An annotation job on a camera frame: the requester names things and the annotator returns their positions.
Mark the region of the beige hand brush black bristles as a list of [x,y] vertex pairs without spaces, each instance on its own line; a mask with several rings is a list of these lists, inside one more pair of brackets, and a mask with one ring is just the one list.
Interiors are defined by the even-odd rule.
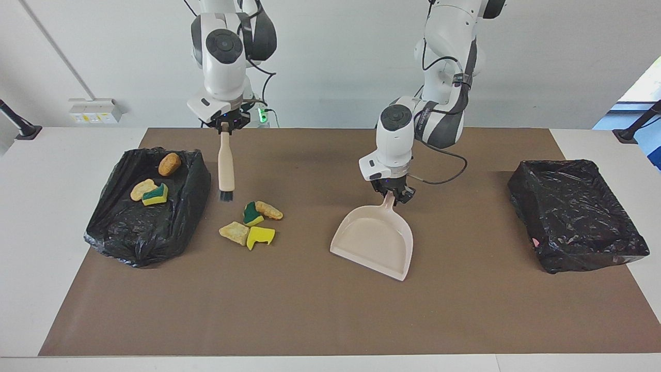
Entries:
[[219,199],[224,202],[231,202],[234,193],[234,163],[229,132],[220,132],[217,173]]

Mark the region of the beige plastic dustpan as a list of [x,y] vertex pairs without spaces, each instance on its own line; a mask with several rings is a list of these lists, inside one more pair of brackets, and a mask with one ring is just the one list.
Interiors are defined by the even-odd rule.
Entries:
[[332,238],[329,251],[398,281],[404,281],[413,255],[413,233],[394,210],[387,193],[380,205],[357,207],[347,214]]

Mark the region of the brown oval foam chunk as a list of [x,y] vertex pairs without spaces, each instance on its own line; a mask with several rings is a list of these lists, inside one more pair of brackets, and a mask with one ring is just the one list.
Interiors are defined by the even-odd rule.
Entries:
[[168,153],[159,163],[158,174],[161,177],[172,176],[182,165],[180,156],[175,153]]

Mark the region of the jagged green topped sponge piece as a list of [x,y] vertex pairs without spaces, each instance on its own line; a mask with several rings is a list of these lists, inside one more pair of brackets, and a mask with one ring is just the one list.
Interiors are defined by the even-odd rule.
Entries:
[[243,224],[248,227],[253,227],[263,221],[264,217],[258,212],[256,202],[250,201],[243,211]]

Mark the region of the elongated tan foam chunk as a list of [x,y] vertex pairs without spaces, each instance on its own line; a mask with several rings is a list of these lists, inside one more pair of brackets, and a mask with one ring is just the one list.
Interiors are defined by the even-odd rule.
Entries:
[[263,215],[264,217],[267,217],[269,219],[275,220],[275,221],[281,221],[283,219],[284,214],[281,212],[281,210],[276,209],[276,207],[270,205],[269,203],[265,203],[264,201],[258,200],[255,201],[255,207],[256,210]]

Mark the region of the curved yellow green sponge wedge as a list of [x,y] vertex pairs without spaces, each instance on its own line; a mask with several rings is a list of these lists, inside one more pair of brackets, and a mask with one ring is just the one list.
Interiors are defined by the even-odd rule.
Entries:
[[144,193],[141,200],[144,206],[150,206],[166,203],[167,198],[168,186],[165,183],[161,183],[156,189]]

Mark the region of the pale beige foam chunk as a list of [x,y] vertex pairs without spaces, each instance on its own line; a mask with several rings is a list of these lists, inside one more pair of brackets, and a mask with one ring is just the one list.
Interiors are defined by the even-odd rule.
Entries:
[[158,186],[156,186],[153,179],[146,179],[134,186],[130,192],[130,198],[132,201],[140,201],[145,193],[154,191],[157,188]]

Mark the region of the notched yellow sponge piece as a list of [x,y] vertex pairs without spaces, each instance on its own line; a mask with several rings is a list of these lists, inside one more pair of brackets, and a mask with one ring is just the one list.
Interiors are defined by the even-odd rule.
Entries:
[[275,235],[276,230],[272,228],[252,226],[250,227],[246,238],[246,247],[252,251],[256,243],[266,243],[267,245],[270,245],[273,242]]

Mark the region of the black bagged bin pink spot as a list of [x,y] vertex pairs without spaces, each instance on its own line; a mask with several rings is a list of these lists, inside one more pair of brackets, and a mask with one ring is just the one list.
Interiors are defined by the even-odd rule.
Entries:
[[527,160],[508,181],[515,213],[549,274],[632,263],[651,253],[590,160]]

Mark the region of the brown table mat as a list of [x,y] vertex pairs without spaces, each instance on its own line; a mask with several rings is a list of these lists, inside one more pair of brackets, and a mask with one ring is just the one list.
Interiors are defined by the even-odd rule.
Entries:
[[[543,129],[465,129],[448,184],[413,183],[404,281],[329,252],[345,215],[379,204],[357,160],[372,130],[255,129],[231,138],[238,188],[209,195],[182,256],[145,269],[89,250],[40,349],[79,355],[661,352],[661,323],[626,266],[546,273],[507,187],[559,160]],[[250,251],[218,230],[250,201],[283,212]]]

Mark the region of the black clamp stand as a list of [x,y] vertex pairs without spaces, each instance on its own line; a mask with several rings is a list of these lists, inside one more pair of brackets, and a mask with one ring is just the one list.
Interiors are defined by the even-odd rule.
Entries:
[[659,119],[661,119],[661,99],[642,113],[632,125],[626,129],[613,129],[612,133],[622,144],[638,144],[635,140],[637,131],[654,124]]
[[0,112],[18,129],[19,133],[15,136],[17,141],[32,141],[43,129],[42,126],[33,125],[21,115],[17,115],[2,99],[0,99]]

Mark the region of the white wall socket box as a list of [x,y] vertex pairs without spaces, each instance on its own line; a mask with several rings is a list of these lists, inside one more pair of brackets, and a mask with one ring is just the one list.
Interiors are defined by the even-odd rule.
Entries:
[[123,112],[113,99],[69,99],[69,116],[75,124],[81,125],[116,125]]

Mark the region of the white wall conduit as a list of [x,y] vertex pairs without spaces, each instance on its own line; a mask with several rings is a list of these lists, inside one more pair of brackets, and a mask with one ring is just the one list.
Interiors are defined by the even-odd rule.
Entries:
[[40,34],[43,36],[43,38],[45,38],[51,49],[54,51],[57,57],[59,57],[62,64],[66,67],[69,73],[71,73],[74,80],[76,80],[77,84],[84,91],[83,97],[85,101],[96,100],[97,96],[90,89],[89,85],[85,82],[84,78],[82,78],[80,73],[78,73],[75,66],[73,66],[73,64],[69,61],[66,54],[59,47],[56,40],[52,37],[51,33],[47,30],[47,28],[45,28],[42,21],[40,21],[39,17],[35,14],[31,6],[28,4],[27,0],[18,0],[18,2],[20,3],[24,12],[26,12],[27,16],[31,19],[35,27],[39,30]]

